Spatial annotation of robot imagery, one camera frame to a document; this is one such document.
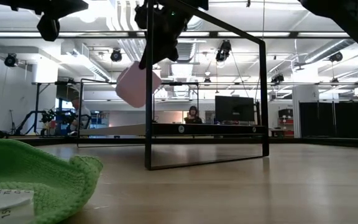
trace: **woman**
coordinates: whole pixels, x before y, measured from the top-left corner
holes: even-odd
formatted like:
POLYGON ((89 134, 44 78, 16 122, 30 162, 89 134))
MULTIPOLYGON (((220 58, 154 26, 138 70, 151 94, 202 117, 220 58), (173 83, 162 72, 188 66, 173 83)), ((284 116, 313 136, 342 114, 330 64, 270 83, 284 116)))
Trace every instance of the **woman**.
POLYGON ((187 118, 185 118, 186 124, 202 124, 203 121, 200 117, 198 117, 198 109, 196 106, 191 106, 189 109, 189 114, 187 118))

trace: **white label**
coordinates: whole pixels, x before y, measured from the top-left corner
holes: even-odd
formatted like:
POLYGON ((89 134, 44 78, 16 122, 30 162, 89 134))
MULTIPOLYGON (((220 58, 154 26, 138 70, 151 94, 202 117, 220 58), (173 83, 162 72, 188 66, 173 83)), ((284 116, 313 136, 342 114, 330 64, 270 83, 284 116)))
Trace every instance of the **white label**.
POLYGON ((0 224, 34 221, 33 191, 0 190, 0 224))

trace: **pink object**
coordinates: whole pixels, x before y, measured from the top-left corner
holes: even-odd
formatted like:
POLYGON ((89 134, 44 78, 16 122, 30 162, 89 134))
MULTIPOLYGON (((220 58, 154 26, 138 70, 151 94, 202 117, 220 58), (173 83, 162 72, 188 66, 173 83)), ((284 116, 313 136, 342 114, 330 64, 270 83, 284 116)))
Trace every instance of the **pink object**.
MULTIPOLYGON (((153 72, 153 92, 161 82, 161 78, 153 72)), ((146 104, 146 69, 139 69, 139 62, 134 62, 118 76, 116 93, 135 108, 146 104)))

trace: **green knit fabric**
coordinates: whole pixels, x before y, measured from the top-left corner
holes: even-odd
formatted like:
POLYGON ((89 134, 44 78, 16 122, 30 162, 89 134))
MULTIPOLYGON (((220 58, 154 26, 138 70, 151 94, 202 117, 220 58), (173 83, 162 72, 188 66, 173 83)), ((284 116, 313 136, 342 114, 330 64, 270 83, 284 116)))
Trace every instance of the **green knit fabric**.
POLYGON ((34 223, 57 223, 92 196, 102 163, 74 156, 64 161, 23 142, 0 139, 0 189, 34 191, 34 223))

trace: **black monitor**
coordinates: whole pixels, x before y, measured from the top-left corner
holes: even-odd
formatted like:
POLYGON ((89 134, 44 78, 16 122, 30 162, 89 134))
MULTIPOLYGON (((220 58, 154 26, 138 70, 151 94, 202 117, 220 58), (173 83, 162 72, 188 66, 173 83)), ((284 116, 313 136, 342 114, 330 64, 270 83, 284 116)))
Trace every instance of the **black monitor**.
POLYGON ((215 96, 215 116, 221 121, 255 121, 254 99, 238 96, 215 96))

